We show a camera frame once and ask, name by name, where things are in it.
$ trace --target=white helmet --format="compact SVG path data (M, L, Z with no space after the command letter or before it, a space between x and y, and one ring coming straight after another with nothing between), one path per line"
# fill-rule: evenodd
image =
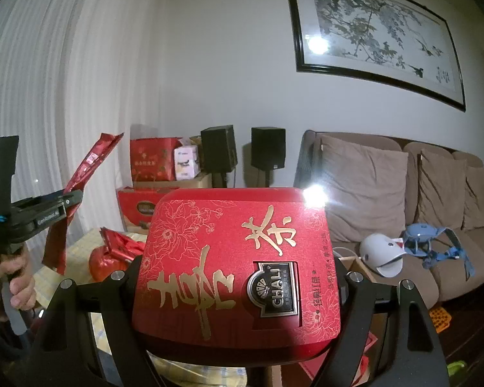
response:
M360 243L360 258L376 273L392 278L401 272L405 250L386 235L375 233Z

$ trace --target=sheer curtain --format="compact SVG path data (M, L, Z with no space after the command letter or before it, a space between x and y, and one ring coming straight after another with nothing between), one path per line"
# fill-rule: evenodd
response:
M158 126L165 0L1 0L0 136L18 134L12 200L61 189L101 132L124 140L86 186L68 232L122 228L133 126ZM44 235L29 242L39 260Z

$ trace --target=metal screw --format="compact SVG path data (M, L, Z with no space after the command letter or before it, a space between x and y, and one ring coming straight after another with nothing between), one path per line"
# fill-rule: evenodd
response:
M362 282L364 280L364 276L359 272L348 272L348 276L353 282Z
M120 279L124 278L125 272L122 270L116 270L111 274L111 279L114 281L119 281Z
M70 288L74 282L71 279L63 279L59 286L63 289Z
M411 281L410 279L404 279L401 284L404 286L404 288L406 289L414 289L415 285L413 283L413 281Z

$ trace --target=orange perforated mat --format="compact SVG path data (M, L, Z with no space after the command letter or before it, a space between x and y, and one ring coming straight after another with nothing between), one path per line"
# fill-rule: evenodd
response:
M430 309L429 315L432 319L432 323L434 323L437 333L441 333L444 329L447 329L450 326L452 316L443 307L433 307Z

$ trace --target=speaker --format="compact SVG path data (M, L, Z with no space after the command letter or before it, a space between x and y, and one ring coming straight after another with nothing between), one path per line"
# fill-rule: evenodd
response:
M208 173L229 173L238 163L233 125L213 126L201 131L204 168Z
M251 128L251 166L265 171L285 167L284 128Z

